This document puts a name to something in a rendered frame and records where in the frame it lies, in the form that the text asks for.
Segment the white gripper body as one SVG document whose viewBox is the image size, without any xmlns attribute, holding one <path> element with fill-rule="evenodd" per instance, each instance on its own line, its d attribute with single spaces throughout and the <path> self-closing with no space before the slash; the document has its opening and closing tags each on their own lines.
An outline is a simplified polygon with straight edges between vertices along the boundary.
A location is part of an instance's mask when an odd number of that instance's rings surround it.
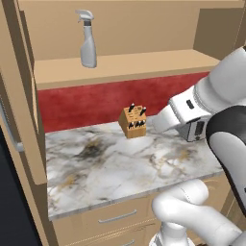
<svg viewBox="0 0 246 246">
<path fill-rule="evenodd" d="M 166 132 L 170 129 L 176 128 L 181 124 L 176 114 L 170 106 L 163 108 L 152 120 L 154 129 L 158 133 Z"/>
</svg>

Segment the tan cabinet door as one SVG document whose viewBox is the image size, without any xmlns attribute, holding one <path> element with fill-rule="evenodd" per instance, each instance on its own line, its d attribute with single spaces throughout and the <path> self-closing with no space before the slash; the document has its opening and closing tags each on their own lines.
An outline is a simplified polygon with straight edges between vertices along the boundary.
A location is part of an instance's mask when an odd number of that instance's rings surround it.
<svg viewBox="0 0 246 246">
<path fill-rule="evenodd" d="M 40 132 L 39 129 L 39 109 L 38 109 L 38 99 L 37 99 L 37 86 L 36 79 L 34 75 L 34 56 L 31 47 L 31 42 L 29 38 L 29 32 L 27 28 L 26 18 L 24 11 L 18 11 L 19 13 L 19 26 L 20 34 L 22 37 L 23 44 L 23 73 L 24 73 L 24 89 L 26 93 L 26 98 L 28 106 L 30 109 L 31 118 L 34 123 L 35 131 Z"/>
<path fill-rule="evenodd" d="M 246 9 L 200 10 L 193 49 L 224 59 L 246 43 Z"/>
</svg>

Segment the grey spray bottle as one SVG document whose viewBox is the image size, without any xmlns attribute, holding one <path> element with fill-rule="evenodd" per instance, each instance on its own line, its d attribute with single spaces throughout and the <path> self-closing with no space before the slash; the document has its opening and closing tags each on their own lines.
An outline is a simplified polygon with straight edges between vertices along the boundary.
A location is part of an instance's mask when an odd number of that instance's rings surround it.
<svg viewBox="0 0 246 246">
<path fill-rule="evenodd" d="M 76 10 L 79 22 L 84 21 L 84 44 L 81 47 L 81 63 L 84 67 L 95 68 L 97 66 L 96 46 L 92 34 L 92 23 L 94 16 L 88 10 Z"/>
</svg>

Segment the silver toaster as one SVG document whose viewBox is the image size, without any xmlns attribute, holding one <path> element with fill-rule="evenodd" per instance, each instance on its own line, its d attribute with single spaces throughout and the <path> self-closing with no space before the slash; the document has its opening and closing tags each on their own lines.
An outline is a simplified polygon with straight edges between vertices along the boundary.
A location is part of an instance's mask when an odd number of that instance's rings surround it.
<svg viewBox="0 0 246 246">
<path fill-rule="evenodd" d="M 206 137 L 208 117 L 193 119 L 190 122 L 177 128 L 179 135 L 187 142 L 198 141 Z"/>
</svg>

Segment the wooden knife block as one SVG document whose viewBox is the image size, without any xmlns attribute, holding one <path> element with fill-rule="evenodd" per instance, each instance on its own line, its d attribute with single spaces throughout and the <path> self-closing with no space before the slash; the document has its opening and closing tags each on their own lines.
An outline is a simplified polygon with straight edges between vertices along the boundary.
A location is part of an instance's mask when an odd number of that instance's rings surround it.
<svg viewBox="0 0 246 246">
<path fill-rule="evenodd" d="M 124 108 L 118 118 L 118 123 L 126 138 L 146 135 L 146 108 L 132 103 Z"/>
</svg>

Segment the tan drawer front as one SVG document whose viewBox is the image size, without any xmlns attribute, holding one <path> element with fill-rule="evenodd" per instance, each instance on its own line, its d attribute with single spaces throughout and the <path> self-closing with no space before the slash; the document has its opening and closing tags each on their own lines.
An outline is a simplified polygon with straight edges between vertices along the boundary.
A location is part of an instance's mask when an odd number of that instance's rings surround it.
<svg viewBox="0 0 246 246">
<path fill-rule="evenodd" d="M 158 232 L 159 227 L 158 224 L 151 223 L 131 230 L 84 241 L 74 246 L 121 246 L 132 239 L 135 240 L 135 244 L 132 246 L 148 246 L 151 238 Z"/>
<path fill-rule="evenodd" d="M 231 189 L 225 174 L 204 179 L 204 183 L 209 190 L 209 197 L 204 206 L 210 206 L 220 211 L 226 201 Z"/>
<path fill-rule="evenodd" d="M 113 232 L 127 226 L 140 223 L 153 216 L 152 199 L 156 193 L 141 198 L 88 210 L 53 221 L 55 233 L 60 245 L 74 243 L 91 236 Z M 110 223 L 100 224 L 99 219 L 108 219 L 137 209 L 137 213 Z"/>
</svg>

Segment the tan open wall cabinet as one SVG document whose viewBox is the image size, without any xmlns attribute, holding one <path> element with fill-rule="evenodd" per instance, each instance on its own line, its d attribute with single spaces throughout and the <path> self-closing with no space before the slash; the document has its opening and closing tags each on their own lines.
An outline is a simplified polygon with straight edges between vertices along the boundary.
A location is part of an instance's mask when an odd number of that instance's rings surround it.
<svg viewBox="0 0 246 246">
<path fill-rule="evenodd" d="M 18 0 L 38 89 L 206 72 L 220 60 L 193 49 L 200 10 L 246 9 L 246 0 Z M 97 66 L 84 67 L 91 11 Z"/>
</svg>

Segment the black appliance with tan frame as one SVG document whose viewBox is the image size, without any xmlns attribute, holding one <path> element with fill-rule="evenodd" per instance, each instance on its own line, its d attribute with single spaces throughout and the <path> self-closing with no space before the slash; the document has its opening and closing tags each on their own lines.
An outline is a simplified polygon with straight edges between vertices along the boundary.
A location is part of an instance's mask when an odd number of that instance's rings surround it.
<svg viewBox="0 0 246 246">
<path fill-rule="evenodd" d="M 45 136 L 39 112 L 39 129 L 31 118 L 23 73 L 23 44 L 20 34 L 18 0 L 0 0 L 0 96 L 17 141 L 17 152 L 0 115 L 1 153 L 12 173 L 14 187 L 23 204 L 18 217 L 25 216 L 16 246 L 59 246 L 54 226 L 48 219 Z"/>
</svg>

